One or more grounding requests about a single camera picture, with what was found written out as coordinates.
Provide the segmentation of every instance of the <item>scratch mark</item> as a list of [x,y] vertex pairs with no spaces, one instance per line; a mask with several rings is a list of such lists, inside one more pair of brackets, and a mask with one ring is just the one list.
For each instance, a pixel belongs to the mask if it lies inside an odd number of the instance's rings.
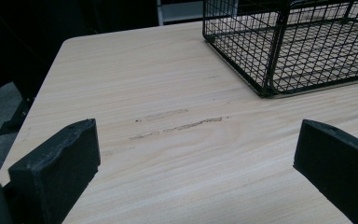
[[124,152],[124,151],[131,150],[131,149],[135,149],[135,147],[117,147],[114,149],[101,151],[100,153],[101,153],[101,156],[111,156],[115,153]]
[[196,127],[196,126],[199,126],[203,123],[209,123],[209,122],[218,122],[218,121],[222,121],[223,118],[217,118],[217,119],[205,119],[205,120],[202,120],[202,121],[199,121],[199,122],[196,122],[196,123],[191,123],[191,124],[187,124],[187,125],[183,125],[183,126],[179,126],[179,127],[175,127],[175,128],[172,128],[172,129],[165,129],[163,132],[165,133],[171,133],[173,131],[181,131],[183,129],[189,129],[189,128],[192,128],[192,127]]
[[155,119],[164,119],[166,117],[176,115],[176,114],[182,114],[182,113],[185,113],[185,112],[188,112],[188,109],[178,109],[178,110],[168,111],[168,112],[164,112],[164,113],[159,113],[159,114],[156,114],[156,115],[150,115],[150,116],[147,116],[145,118],[145,120],[146,121],[152,121],[152,120],[155,120]]
[[159,132],[152,132],[152,133],[145,133],[145,134],[138,134],[134,137],[130,137],[129,139],[132,141],[132,140],[138,140],[138,139],[143,139],[143,138],[146,138],[146,137],[149,137],[149,136],[153,136],[153,135],[157,135],[159,134]]
[[28,138],[28,136],[31,134],[31,129],[32,129],[32,127],[29,127],[28,129],[27,129],[27,134],[22,138],[22,142],[24,142],[27,138]]

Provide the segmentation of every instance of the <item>wooden table surface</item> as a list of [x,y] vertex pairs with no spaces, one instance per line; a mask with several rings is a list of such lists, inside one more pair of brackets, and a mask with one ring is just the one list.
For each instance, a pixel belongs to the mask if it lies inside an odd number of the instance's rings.
[[73,38],[0,183],[58,130],[92,118],[102,164],[65,223],[350,223],[293,161],[303,119],[358,137],[358,84],[262,99],[200,22]]

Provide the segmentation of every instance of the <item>dark background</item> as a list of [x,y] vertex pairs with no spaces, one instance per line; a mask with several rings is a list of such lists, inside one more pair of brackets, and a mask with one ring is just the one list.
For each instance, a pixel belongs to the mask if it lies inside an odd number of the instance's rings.
[[151,26],[156,0],[0,0],[0,87],[31,105],[64,40]]

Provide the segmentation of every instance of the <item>wire cage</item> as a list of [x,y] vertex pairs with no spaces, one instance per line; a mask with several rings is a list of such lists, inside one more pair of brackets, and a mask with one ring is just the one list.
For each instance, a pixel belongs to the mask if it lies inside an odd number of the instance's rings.
[[202,33],[261,96],[358,82],[358,1],[204,0]]

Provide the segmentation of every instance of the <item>black wire cage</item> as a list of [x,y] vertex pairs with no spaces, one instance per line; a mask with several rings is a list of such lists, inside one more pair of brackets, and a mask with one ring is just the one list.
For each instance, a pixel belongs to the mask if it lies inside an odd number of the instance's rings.
[[358,1],[204,0],[203,36],[261,96],[358,82]]

